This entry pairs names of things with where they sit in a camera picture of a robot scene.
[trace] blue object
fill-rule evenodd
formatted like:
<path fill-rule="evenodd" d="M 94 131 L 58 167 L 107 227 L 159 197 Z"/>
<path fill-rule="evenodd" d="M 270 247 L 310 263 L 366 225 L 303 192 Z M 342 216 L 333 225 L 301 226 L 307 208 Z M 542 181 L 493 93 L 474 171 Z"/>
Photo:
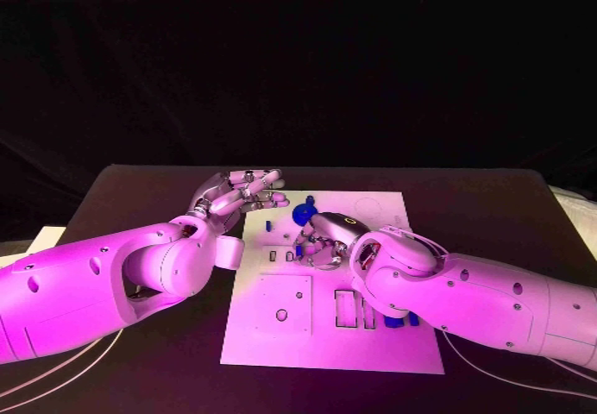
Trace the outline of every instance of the blue object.
<path fill-rule="evenodd" d="M 384 324 L 388 328 L 401 328 L 404 326 L 404 319 L 384 315 Z"/>
<path fill-rule="evenodd" d="M 300 225 L 309 222 L 313 214 L 317 214 L 317 209 L 314 208 L 314 198 L 313 196 L 307 196 L 304 200 L 304 204 L 298 204 L 293 210 L 293 220 Z"/>
<path fill-rule="evenodd" d="M 408 323 L 411 326 L 420 326 L 420 317 L 412 312 L 408 312 Z"/>

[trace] rectangular slot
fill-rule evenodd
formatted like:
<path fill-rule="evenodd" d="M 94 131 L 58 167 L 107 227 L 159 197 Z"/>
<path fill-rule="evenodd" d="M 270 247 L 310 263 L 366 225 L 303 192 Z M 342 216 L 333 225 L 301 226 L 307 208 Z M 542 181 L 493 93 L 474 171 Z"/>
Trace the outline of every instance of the rectangular slot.
<path fill-rule="evenodd" d="M 360 299 L 360 304 L 363 306 L 363 326 L 365 329 L 375 329 L 375 309 L 371 304 Z"/>
<path fill-rule="evenodd" d="M 355 291 L 333 291 L 336 298 L 336 326 L 339 328 L 358 327 L 358 301 Z"/>

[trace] black backdrop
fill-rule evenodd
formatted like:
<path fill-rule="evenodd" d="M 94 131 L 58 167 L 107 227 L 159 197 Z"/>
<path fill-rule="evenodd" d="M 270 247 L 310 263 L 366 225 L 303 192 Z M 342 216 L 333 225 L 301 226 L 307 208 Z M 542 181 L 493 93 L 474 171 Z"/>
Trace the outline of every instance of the black backdrop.
<path fill-rule="evenodd" d="M 597 191 L 585 12 L 482 3 L 3 4 L 1 238 L 66 224 L 112 163 L 510 166 Z"/>

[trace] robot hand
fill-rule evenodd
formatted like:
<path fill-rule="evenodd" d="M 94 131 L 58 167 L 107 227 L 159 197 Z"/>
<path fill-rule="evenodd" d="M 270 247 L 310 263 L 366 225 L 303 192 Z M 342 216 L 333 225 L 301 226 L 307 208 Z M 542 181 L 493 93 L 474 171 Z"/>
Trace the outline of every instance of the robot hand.
<path fill-rule="evenodd" d="M 195 295 L 212 267 L 238 269 L 239 213 L 288 205 L 278 170 L 216 174 L 190 211 L 29 255 L 0 269 L 0 363 L 81 347 Z M 127 293 L 124 280 L 140 292 Z"/>
<path fill-rule="evenodd" d="M 352 287 L 386 316 L 412 311 L 428 324 L 487 347 L 542 355 L 597 370 L 597 290 L 497 261 L 448 251 L 385 226 L 316 214 L 297 239 L 300 262 L 347 262 Z"/>

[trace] black table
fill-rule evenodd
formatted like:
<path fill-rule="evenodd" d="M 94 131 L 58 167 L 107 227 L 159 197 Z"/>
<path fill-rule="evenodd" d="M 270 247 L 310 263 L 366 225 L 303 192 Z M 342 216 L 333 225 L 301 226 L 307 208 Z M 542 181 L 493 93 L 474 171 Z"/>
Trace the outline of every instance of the black table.
<path fill-rule="evenodd" d="M 235 169 L 244 167 L 110 166 L 61 244 L 169 221 L 185 213 L 199 184 L 216 172 Z M 284 178 L 288 190 L 401 191 L 414 231 L 450 251 L 597 285 L 594 258 L 532 171 L 290 167 Z M 242 222 L 231 234 L 241 236 Z M 597 411 L 597 401 L 532 391 L 486 377 L 457 358 L 440 333 L 446 375 L 221 365 L 232 283 L 234 272 L 215 269 L 199 294 L 130 327 L 89 372 L 14 412 Z M 460 338 L 453 341 L 473 363 L 510 380 L 597 393 L 591 382 L 545 359 Z M 79 361 L 6 398 L 1 406 L 69 378 L 108 342 L 104 339 Z M 0 390 L 72 354 L 1 366 Z"/>

